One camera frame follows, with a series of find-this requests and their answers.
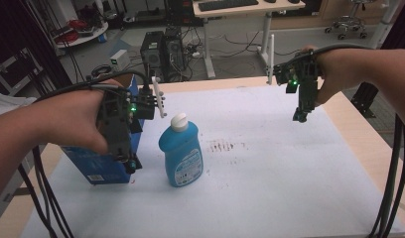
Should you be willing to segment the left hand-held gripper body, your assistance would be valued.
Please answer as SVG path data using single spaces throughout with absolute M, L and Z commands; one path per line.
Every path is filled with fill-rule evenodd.
M 161 118 L 167 116 L 160 81 L 159 77 L 152 76 L 153 88 L 146 90 L 142 87 L 137 93 L 122 87 L 102 86 L 105 94 L 98 119 L 102 122 L 102 135 L 108 145 L 108 154 L 114 161 L 118 162 L 119 157 L 137 157 L 131 146 L 130 135 L 142 132 L 141 120 L 153 120 L 156 109 Z

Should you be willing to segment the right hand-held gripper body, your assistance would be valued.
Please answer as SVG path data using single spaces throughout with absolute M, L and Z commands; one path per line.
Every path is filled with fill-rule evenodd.
M 286 85 L 287 93 L 298 92 L 296 113 L 311 113 L 315 109 L 318 95 L 319 70 L 314 60 L 313 50 L 297 50 L 287 62 L 274 63 L 274 35 L 269 37 L 267 49 L 267 83 L 272 80 L 277 85 Z

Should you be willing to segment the blue cardboard box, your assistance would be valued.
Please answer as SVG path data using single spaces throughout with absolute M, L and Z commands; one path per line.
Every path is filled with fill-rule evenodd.
M 135 75 L 130 77 L 128 89 L 134 93 L 138 92 L 139 88 Z M 144 126 L 144 121 L 140 121 L 141 128 Z M 103 133 L 102 122 L 98 119 L 98 114 L 97 127 Z M 131 146 L 135 151 L 135 155 L 141 133 L 130 135 Z M 99 155 L 92 150 L 80 147 L 62 147 L 62 150 L 91 184 L 127 183 L 130 181 L 131 175 L 127 174 L 123 165 L 114 161 L 108 153 Z

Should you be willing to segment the blue bottle with white cap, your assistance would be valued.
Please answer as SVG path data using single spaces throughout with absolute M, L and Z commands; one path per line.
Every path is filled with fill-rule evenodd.
M 203 153 L 198 138 L 199 128 L 186 113 L 171 119 L 171 125 L 159 139 L 165 155 L 165 170 L 173 187 L 188 185 L 203 173 Z

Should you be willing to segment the person's right hand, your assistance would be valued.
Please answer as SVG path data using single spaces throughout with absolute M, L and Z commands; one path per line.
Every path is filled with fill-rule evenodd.
M 350 62 L 350 53 L 351 49 L 337 49 L 316 56 L 324 81 L 317 95 L 317 106 L 325 104 L 338 92 L 357 85 L 356 75 Z

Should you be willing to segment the person's left hand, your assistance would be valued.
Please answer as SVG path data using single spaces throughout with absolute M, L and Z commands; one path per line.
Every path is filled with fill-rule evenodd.
M 104 92 L 85 89 L 45 99 L 39 107 L 39 141 L 75 146 L 106 154 L 106 140 L 96 127 L 96 118 Z

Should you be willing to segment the small white power unit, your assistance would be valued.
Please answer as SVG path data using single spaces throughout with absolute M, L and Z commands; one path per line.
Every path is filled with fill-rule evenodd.
M 130 63 L 130 58 L 126 50 L 119 50 L 116 54 L 110 57 L 109 60 L 112 67 L 117 71 L 125 69 Z

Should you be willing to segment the chrome wheeled stool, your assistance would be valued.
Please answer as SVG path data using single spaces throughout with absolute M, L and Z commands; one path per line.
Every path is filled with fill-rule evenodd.
M 348 15 L 339 16 L 333 23 L 324 29 L 325 34 L 330 34 L 333 30 L 341 29 L 337 38 L 342 41 L 346 38 L 349 31 L 359 32 L 359 37 L 365 39 L 368 34 L 366 33 L 365 21 L 356 16 L 358 9 L 365 10 L 365 5 L 369 0 L 350 0 L 352 7 Z

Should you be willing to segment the black computer tower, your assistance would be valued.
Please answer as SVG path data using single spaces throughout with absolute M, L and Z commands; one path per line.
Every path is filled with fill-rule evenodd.
M 165 77 L 166 61 L 164 46 L 164 33 L 162 31 L 147 32 L 145 34 L 140 55 L 145 72 L 149 77 Z
M 165 81 L 170 82 L 174 75 L 186 69 L 182 31 L 179 26 L 168 26 L 164 34 L 167 74 Z

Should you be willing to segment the round white table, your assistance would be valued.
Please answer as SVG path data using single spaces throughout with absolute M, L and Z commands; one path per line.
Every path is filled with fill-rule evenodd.
M 108 24 L 103 23 L 101 28 L 94 28 L 92 32 L 81 34 L 74 29 L 69 29 L 54 37 L 54 43 L 59 49 L 77 46 L 103 36 L 108 29 Z

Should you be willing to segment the black keyboard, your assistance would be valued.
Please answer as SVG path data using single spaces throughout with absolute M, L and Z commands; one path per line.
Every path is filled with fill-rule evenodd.
M 212 0 L 207 2 L 200 2 L 199 9 L 202 12 L 221 10 L 236 7 L 246 7 L 258 5 L 257 0 Z

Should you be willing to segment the white cloth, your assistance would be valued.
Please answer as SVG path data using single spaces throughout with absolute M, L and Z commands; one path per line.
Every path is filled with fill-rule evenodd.
M 14 97 L 0 93 L 0 115 L 36 101 L 36 97 Z

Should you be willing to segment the dark curtain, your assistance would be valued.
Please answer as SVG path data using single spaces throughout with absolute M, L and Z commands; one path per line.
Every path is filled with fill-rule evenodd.
M 381 49 L 405 49 L 405 4 L 384 40 Z
M 0 63 L 27 48 L 56 88 L 72 85 L 26 0 L 0 0 Z

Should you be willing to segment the white post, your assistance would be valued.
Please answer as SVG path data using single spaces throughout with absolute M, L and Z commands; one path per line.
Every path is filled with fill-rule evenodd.
M 392 28 L 391 21 L 400 3 L 401 0 L 383 0 L 381 7 L 385 12 L 368 42 L 370 48 L 377 49 L 383 44 L 386 36 Z

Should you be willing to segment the grey metal table frame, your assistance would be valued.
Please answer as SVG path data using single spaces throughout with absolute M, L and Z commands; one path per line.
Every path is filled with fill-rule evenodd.
M 0 194 L 0 232 L 20 230 L 33 210 L 33 202 L 24 180 L 15 171 Z

